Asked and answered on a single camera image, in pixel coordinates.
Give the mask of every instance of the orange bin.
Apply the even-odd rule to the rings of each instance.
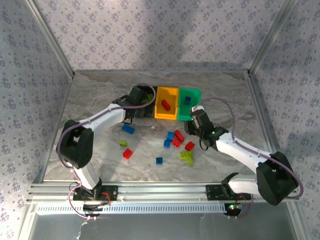
[[[169,111],[167,111],[164,106],[162,106],[162,100],[166,100],[170,105],[171,109]],[[154,106],[154,118],[177,120],[178,107],[179,88],[158,86]]]

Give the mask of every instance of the blue lego brick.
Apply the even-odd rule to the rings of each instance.
[[[166,136],[166,139],[172,142],[172,139],[174,138],[174,133],[172,131],[168,131],[168,135]]]
[[[157,164],[157,165],[162,165],[162,163],[163,163],[162,157],[157,157],[157,158],[155,159],[155,164]]]
[[[186,97],[185,97],[184,104],[185,104],[185,105],[190,105],[190,104],[191,104],[191,97],[190,97],[190,96],[186,96]]]
[[[135,129],[132,126],[129,126],[127,124],[122,126],[122,130],[131,135],[134,134],[135,132]]]
[[[164,140],[163,146],[164,146],[165,148],[170,148],[170,143],[171,143],[170,140]]]

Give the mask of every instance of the green tray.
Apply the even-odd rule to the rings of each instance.
[[[191,97],[190,105],[186,105],[186,97]],[[192,88],[179,88],[179,108],[177,119],[180,121],[190,121],[191,108],[200,103],[201,91]]]

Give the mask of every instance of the white floral wallpaper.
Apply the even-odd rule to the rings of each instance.
[[[73,70],[248,69],[283,0],[37,0]]]
[[[69,79],[23,0],[0,2],[0,239],[11,239]]]
[[[299,0],[257,72],[280,149],[300,176],[320,240],[320,2]]]

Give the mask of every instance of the marble tabletop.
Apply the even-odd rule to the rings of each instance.
[[[44,180],[72,180],[72,173],[58,160],[56,146],[64,123],[73,119],[79,121],[106,108],[113,100],[128,94],[138,83],[152,86],[197,88],[202,99],[219,97],[227,100],[236,116],[235,135],[260,149],[266,149],[262,129],[255,107],[242,73],[220,72],[168,73],[168,72],[77,72],[59,124],[54,149],[48,161]],[[210,100],[203,104],[215,126],[228,130],[232,118],[227,106],[220,101]],[[122,123],[101,132],[94,141],[91,162],[103,182],[107,181],[169,181],[169,182],[220,182],[233,172],[251,175],[249,168],[234,158],[213,149],[201,150],[196,136],[186,135],[184,124],[178,120],[135,118],[130,135],[122,131]],[[171,145],[164,148],[168,131],[180,130],[185,143],[193,141],[193,164],[189,166],[180,160],[179,148]],[[125,150],[119,141],[126,140],[133,155],[126,160]],[[163,157],[163,165],[156,165],[156,158]]]

